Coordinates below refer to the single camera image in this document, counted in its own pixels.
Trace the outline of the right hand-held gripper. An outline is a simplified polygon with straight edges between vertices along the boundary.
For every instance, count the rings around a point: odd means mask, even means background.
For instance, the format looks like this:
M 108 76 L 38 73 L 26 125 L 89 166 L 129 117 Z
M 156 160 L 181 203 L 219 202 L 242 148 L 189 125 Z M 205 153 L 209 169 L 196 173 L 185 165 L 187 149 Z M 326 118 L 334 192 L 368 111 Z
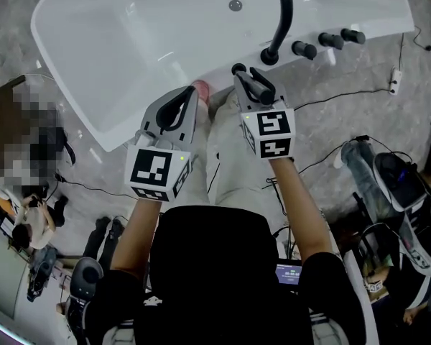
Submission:
M 295 111 L 280 101 L 285 97 L 283 84 L 269 71 L 255 67 L 250 67 L 249 72 L 235 70 L 233 82 L 241 128 L 250 150 L 261 160 L 292 159 Z M 262 108 L 267 103 L 273 105 Z

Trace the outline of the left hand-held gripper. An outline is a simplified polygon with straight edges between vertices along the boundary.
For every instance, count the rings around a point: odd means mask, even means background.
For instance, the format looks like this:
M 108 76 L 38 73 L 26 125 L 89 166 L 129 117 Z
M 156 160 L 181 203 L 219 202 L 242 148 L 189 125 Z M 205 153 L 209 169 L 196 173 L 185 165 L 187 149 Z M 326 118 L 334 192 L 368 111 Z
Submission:
M 194 86 L 174 89 L 148 106 L 137 142 L 128 147 L 124 173 L 125 185 L 139 198 L 173 202 L 179 195 L 193 171 L 197 110 Z

